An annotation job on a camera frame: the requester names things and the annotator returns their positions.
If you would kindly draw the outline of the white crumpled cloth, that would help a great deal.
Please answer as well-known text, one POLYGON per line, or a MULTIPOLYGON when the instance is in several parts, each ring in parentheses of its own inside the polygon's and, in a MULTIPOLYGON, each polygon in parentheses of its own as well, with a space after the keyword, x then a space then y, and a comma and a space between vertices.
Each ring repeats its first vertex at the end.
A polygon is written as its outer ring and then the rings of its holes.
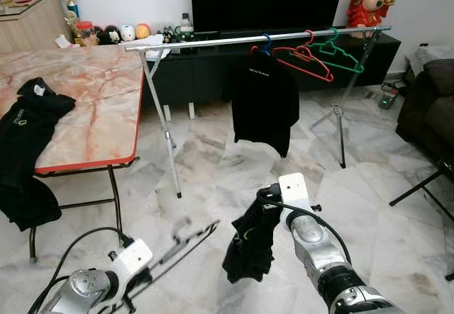
MULTIPOLYGON (((126 48, 134 47, 134 46, 145 46, 145 45, 162 45, 165 36, 162 33, 156 33, 155 35, 149 36, 149 38, 143 38, 139 40, 133 40, 130 42, 123 43, 126 48)), ((155 61, 159 55, 163 54, 163 56, 168 56, 171 52, 170 49, 165 50, 149 50, 145 53, 145 57, 148 61, 155 61)))

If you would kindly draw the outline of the red gold buddha statue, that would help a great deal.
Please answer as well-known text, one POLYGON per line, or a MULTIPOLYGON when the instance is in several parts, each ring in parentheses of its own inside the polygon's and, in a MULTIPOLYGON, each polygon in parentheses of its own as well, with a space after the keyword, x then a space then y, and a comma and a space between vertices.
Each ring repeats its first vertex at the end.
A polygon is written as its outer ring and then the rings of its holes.
POLYGON ((396 0, 350 0, 347 28, 373 28, 382 23, 396 0))

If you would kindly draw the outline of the black TV console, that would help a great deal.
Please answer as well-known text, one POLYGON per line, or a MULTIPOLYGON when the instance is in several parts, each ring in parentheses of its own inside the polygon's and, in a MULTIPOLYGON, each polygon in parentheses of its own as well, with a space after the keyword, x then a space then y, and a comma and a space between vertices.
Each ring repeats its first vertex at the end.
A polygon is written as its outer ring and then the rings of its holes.
MULTIPOLYGON (((358 60, 365 50, 363 39, 353 38, 347 33, 341 33, 334 43, 358 60)), ((192 102, 198 106, 207 101, 223 100, 223 90, 231 86, 231 72, 250 58, 253 45, 265 43, 194 48, 196 52, 182 49, 179 55, 166 56, 162 59, 161 68, 153 75, 161 104, 183 106, 192 102)), ((402 42, 399 39, 383 32, 364 62, 365 70, 357 78, 354 87, 381 84, 389 73, 400 45, 402 42)), ((336 67, 328 68, 335 77, 331 83, 295 69, 288 70, 300 91, 344 90, 353 73, 336 67)))

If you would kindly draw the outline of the blue plastic hanger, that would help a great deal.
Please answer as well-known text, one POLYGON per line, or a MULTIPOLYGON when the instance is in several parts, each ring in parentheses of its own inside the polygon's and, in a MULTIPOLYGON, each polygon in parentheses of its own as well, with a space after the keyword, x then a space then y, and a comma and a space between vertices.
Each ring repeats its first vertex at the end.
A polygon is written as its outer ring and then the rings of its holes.
POLYGON ((251 55, 263 54, 263 55, 270 56, 270 46, 273 43, 272 38, 270 37, 269 33, 263 33, 262 36, 263 36, 263 38, 266 39, 266 44, 263 45, 263 47, 256 45, 256 46, 253 46, 252 48, 250 48, 251 55))

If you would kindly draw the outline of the black flat television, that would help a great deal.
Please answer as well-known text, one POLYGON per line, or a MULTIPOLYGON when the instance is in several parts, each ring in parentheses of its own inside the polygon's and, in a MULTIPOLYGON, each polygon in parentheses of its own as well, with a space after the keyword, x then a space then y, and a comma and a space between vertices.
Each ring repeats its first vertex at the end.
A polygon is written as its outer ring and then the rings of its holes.
POLYGON ((338 0, 192 0, 196 31, 321 30, 334 22, 338 0))

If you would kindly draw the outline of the pink white packet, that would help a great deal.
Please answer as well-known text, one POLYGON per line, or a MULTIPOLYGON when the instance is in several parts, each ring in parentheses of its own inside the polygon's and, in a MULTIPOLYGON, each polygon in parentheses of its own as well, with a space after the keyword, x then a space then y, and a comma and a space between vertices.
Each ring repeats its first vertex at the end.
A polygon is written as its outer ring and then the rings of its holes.
POLYGON ((58 38, 55 39, 55 44, 58 45, 59 48, 73 48, 80 46, 78 44, 71 43, 65 35, 59 35, 58 38))

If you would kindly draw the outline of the black t-shirt white print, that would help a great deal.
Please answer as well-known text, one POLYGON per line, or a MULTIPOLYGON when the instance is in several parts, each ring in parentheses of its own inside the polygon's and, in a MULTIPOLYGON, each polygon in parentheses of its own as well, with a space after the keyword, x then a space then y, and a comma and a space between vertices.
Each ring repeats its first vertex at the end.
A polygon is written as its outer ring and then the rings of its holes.
POLYGON ((229 70, 223 100, 231 105, 234 142, 269 145, 286 157, 299 120, 299 90, 275 56, 254 47, 229 70))

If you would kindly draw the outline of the black white-faced plush doll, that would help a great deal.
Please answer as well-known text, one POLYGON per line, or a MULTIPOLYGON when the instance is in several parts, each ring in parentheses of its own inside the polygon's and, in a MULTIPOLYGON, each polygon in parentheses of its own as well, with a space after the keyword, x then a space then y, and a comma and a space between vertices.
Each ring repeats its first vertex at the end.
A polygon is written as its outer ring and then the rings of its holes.
POLYGON ((116 44, 120 44, 120 42, 122 42, 120 31, 116 26, 109 25, 104 29, 104 31, 109 33, 109 36, 111 39, 110 45, 116 45, 116 44))

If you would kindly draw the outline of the light wooden cabinet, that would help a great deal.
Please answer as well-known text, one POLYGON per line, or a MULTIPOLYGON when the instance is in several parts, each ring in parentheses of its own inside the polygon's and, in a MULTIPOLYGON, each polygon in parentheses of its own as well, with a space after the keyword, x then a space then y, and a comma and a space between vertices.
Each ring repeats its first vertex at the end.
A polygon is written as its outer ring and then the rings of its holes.
POLYGON ((36 0, 27 7, 0 5, 0 54, 58 48, 63 35, 72 42, 63 0, 36 0))

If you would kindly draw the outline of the dark brown fabric sofa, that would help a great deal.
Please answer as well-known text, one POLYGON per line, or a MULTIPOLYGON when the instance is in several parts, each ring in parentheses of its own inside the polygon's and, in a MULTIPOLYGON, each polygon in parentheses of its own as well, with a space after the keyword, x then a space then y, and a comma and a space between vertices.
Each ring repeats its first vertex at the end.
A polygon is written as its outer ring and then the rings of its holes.
POLYGON ((396 133, 451 164, 454 156, 454 59, 426 62, 409 87, 396 133))

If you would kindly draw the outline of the orange round doll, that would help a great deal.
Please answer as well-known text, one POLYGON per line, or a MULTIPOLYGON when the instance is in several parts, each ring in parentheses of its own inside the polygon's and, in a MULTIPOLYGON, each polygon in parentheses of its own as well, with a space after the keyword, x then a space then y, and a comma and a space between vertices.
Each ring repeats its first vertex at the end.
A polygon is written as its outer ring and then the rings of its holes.
POLYGON ((137 39, 145 39, 152 35, 152 30, 147 23, 137 23, 137 25, 134 26, 134 33, 137 39))

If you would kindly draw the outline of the lace covered side table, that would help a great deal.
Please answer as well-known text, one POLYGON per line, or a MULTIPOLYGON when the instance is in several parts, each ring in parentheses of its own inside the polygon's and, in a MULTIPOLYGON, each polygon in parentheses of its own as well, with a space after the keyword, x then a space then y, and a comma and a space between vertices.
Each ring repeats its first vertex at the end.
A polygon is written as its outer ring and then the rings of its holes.
POLYGON ((423 71, 423 67, 427 62, 441 59, 452 58, 452 48, 447 45, 425 45, 417 46, 415 51, 406 55, 411 70, 416 77, 423 71))

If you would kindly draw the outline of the red plastic hanger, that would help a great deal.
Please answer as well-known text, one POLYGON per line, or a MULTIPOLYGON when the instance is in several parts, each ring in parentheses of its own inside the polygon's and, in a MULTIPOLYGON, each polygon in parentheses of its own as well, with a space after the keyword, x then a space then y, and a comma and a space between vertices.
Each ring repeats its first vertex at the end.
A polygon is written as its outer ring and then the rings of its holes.
POLYGON ((270 55, 272 55, 272 57, 274 57, 278 62, 281 62, 281 64, 285 65, 285 67, 289 67, 295 69, 298 72, 308 74, 310 77, 315 77, 317 79, 321 79, 322 81, 332 83, 334 80, 334 75, 331 73, 330 69, 327 67, 325 62, 322 62, 321 59, 312 54, 311 49, 309 49, 307 46, 311 44, 312 41, 314 41, 314 32, 312 32, 311 30, 305 30, 305 32, 309 34, 308 42, 295 47, 279 46, 273 48, 270 51, 270 55), (279 52, 288 52, 292 57, 295 57, 304 62, 315 62, 318 67, 322 68, 322 72, 314 73, 305 69, 304 67, 298 67, 298 65, 293 64, 293 62, 282 60, 282 58, 279 58, 278 56, 279 52))

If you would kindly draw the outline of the floor power strip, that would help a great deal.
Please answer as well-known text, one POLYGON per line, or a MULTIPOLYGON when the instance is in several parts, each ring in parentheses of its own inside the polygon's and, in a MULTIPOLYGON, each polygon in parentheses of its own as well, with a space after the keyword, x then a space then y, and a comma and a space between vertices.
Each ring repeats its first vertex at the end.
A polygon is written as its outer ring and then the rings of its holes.
POLYGON ((392 107, 392 104, 400 95, 400 84, 402 83, 403 81, 382 83, 383 94, 377 106, 385 110, 388 110, 390 107, 392 107))

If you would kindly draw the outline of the navy garment neon trim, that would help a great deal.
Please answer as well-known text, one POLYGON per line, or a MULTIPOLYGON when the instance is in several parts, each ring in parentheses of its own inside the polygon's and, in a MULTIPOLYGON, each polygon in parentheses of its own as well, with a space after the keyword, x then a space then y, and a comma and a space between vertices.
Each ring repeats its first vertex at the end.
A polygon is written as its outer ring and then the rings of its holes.
POLYGON ((262 281, 272 265, 272 244, 282 209, 257 198, 238 219, 231 223, 236 233, 223 260, 230 283, 240 279, 262 281))

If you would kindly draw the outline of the black knit collar garment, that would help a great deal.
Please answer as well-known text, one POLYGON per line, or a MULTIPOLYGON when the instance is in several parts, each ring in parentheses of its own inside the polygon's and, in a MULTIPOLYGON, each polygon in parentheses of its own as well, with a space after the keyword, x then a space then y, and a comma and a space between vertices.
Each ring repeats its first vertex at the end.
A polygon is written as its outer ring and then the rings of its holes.
POLYGON ((43 78, 25 82, 0 119, 0 213, 25 232, 62 216, 57 198, 35 178, 37 159, 75 100, 55 93, 43 78))

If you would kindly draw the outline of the black folding chair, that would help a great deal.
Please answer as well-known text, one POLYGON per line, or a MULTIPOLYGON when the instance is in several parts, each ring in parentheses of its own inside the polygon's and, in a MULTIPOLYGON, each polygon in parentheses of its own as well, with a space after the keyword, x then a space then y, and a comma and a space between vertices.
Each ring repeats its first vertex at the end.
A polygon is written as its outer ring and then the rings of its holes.
POLYGON ((438 162, 437 171, 435 171, 434 174, 429 175, 427 178, 420 181, 418 184, 413 186, 411 189, 409 189, 408 191, 405 191, 404 194, 400 195, 399 197, 396 197, 393 201, 390 201, 389 206, 391 206, 391 207, 395 206, 400 201, 403 201, 406 197, 409 197, 412 194, 414 194, 416 191, 424 191, 425 194, 427 194, 428 197, 431 198, 431 200, 443 211, 443 213, 445 215, 447 215, 448 219, 451 219, 452 221, 454 221, 454 215, 427 188, 428 184, 430 184, 432 181, 436 180, 438 177, 441 177, 442 174, 447 175, 448 177, 450 177, 452 175, 452 169, 451 169, 450 165, 444 161, 444 159, 442 159, 440 162, 438 162))

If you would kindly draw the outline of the green plastic hanger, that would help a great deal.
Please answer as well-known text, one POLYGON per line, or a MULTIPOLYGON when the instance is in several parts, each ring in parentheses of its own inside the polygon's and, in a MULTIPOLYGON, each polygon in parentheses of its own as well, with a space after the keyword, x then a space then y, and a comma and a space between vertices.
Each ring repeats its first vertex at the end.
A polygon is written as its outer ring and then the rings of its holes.
POLYGON ((363 64, 355 56, 336 45, 338 30, 331 28, 331 32, 332 36, 328 40, 321 43, 308 42, 304 47, 328 67, 343 69, 351 73, 362 73, 365 70, 363 64))

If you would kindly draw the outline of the marble top folding table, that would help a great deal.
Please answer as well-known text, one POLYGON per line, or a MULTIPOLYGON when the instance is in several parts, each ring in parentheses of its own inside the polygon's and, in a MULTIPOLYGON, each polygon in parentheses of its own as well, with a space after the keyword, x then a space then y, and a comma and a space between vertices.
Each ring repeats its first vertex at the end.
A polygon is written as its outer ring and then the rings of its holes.
MULTIPOLYGON (((145 61, 117 45, 0 54, 0 119, 26 81, 41 77, 55 93, 75 100, 37 159, 35 178, 105 171, 136 156, 145 61)), ((20 233, 35 244, 36 229, 20 233)))

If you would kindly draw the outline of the black plastic hanger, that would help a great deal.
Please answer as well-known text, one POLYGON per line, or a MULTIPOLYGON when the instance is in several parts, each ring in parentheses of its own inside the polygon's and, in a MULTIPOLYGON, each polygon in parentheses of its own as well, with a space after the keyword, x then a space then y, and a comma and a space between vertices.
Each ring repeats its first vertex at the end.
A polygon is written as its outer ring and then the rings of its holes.
MULTIPOLYGON (((141 273, 150 273, 153 276, 153 282, 150 286, 155 285, 164 275, 179 264, 189 253, 197 248, 208 236, 213 233, 220 223, 220 220, 214 220, 205 223, 204 226, 194 225, 192 219, 186 217, 179 219, 172 227, 173 246, 166 249, 163 255, 153 256, 152 262, 146 266, 141 273)), ((147 288, 139 292, 135 297, 126 297, 126 285, 123 287, 119 284, 117 275, 112 271, 109 272, 111 280, 111 290, 106 300, 100 303, 101 310, 98 314, 114 314, 122 308, 133 314, 135 311, 133 300, 146 291, 147 288)))

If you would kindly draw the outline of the silver metal clothes rack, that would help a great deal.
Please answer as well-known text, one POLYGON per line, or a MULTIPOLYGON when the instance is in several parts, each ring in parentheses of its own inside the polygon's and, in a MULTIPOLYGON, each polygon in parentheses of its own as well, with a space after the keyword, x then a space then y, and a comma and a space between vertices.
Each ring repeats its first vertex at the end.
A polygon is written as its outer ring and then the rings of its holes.
MULTIPOLYGON (((381 25, 373 26, 373 28, 344 28, 338 30, 338 34, 347 33, 347 35, 352 36, 353 38, 360 38, 364 40, 365 50, 363 51, 360 62, 364 64, 367 58, 372 52, 373 45, 377 44, 377 39, 382 35, 382 33, 388 33, 391 30, 391 26, 381 25)), ((314 31, 315 38, 324 38, 328 40, 331 38, 332 32, 330 30, 319 30, 314 31)), ((175 185, 175 194, 178 198, 182 197, 182 185, 179 182, 179 172, 176 166, 175 157, 176 157, 176 147, 177 143, 175 142, 175 137, 172 134, 170 129, 170 122, 172 119, 171 110, 169 106, 163 106, 159 100, 157 94, 157 89, 155 86, 155 81, 153 81, 153 75, 155 75, 159 65, 161 65, 162 59, 165 58, 163 53, 155 61, 148 61, 145 57, 145 53, 149 50, 165 50, 170 49, 171 52, 169 55, 179 55, 182 49, 187 49, 188 52, 196 52, 194 48, 208 47, 208 46, 221 46, 221 45, 234 45, 234 44, 256 44, 256 43, 266 43, 266 39, 262 35, 250 36, 249 38, 223 38, 219 32, 206 32, 204 33, 204 40, 201 41, 191 41, 191 42, 181 42, 174 44, 162 44, 162 45, 145 45, 145 46, 134 46, 130 48, 124 48, 127 52, 138 52, 140 58, 145 61, 143 65, 143 73, 145 73, 145 81, 147 84, 150 97, 152 97, 152 102, 155 104, 156 114, 159 118, 159 121, 162 126, 162 132, 165 136, 165 142, 167 145, 167 152, 169 155, 170 167, 172 169, 172 180, 173 185, 175 185)), ((272 45, 270 50, 276 48, 277 45, 286 45, 286 44, 296 44, 302 43, 305 39, 309 39, 309 34, 306 32, 300 33, 277 33, 276 35, 270 35, 272 38, 272 45)), ((345 87, 344 94, 349 96, 350 91, 353 90, 354 84, 359 77, 360 73, 353 73, 351 75, 349 84, 345 87)), ((190 109, 190 117, 195 117, 194 104, 188 103, 190 109)))

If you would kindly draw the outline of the clear plastic bottle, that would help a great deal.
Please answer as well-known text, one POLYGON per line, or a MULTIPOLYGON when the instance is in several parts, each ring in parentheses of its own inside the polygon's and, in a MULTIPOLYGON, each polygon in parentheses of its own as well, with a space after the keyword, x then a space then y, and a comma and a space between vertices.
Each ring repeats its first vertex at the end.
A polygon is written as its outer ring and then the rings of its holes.
POLYGON ((182 13, 182 18, 179 20, 179 28, 177 32, 179 35, 179 41, 194 41, 194 24, 190 18, 190 13, 182 13))

